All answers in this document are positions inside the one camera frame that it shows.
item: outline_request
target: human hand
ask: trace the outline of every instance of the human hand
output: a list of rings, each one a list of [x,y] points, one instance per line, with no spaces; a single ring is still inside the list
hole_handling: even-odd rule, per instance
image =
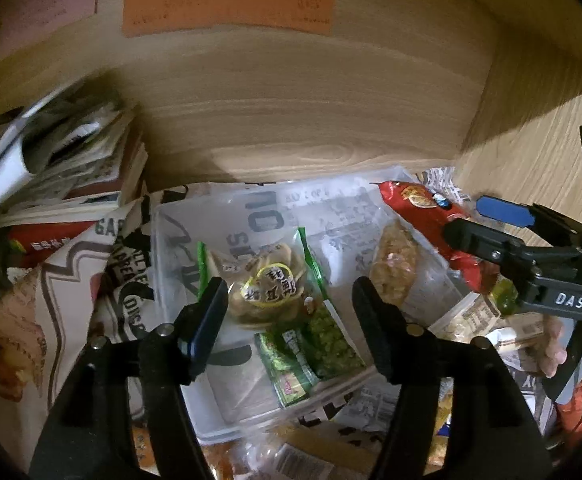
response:
[[[536,349],[538,366],[549,378],[555,375],[558,366],[567,359],[567,351],[559,342],[563,334],[564,324],[559,317],[544,316],[544,337]]]

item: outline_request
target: red snack package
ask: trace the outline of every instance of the red snack package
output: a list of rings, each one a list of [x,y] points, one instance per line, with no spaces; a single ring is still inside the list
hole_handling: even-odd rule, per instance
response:
[[[470,219],[458,205],[440,193],[432,194],[421,184],[387,181],[379,184],[382,199],[397,214],[420,231],[462,276],[472,290],[487,294],[495,285],[500,267],[472,254],[456,251],[444,241],[442,229],[456,218]]]

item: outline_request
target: transparent plastic bin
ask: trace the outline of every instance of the transparent plastic bin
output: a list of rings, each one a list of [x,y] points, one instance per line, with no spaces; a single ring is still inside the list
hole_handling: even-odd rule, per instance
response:
[[[156,208],[151,222],[152,257],[156,301],[165,320],[174,320],[184,305],[196,301],[198,241],[239,257],[248,251],[257,253],[303,226],[347,335],[367,364],[349,376],[319,383],[310,398],[281,408],[255,348],[255,332],[238,327],[227,316],[207,370],[182,388],[202,444],[226,442],[251,429],[310,413],[377,376],[351,304],[351,285],[358,276],[368,275],[382,230],[397,216],[371,184],[389,179],[413,180],[401,167],[394,167],[188,198]],[[417,315],[422,304],[435,303],[436,310],[447,311],[462,294],[450,280],[444,260],[414,234],[423,246],[418,277],[405,302],[411,306],[408,315]]]

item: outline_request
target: pink sticky note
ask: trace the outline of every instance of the pink sticky note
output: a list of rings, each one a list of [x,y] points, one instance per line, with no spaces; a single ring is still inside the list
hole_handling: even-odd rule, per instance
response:
[[[95,13],[96,0],[3,0],[0,59]]]

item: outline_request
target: screw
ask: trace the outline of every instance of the screw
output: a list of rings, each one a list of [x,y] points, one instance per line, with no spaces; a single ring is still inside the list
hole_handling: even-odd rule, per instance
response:
[[[109,342],[109,339],[103,335],[97,335],[92,337],[91,341],[89,341],[89,345],[94,350],[100,350],[104,348],[104,346]]]
[[[407,334],[413,337],[420,337],[424,333],[424,329],[420,325],[410,323],[407,325]]]
[[[490,341],[482,336],[474,337],[471,341],[477,348],[486,350],[490,347]]]
[[[162,323],[155,331],[158,333],[160,337],[167,337],[170,336],[175,327],[171,323]]]

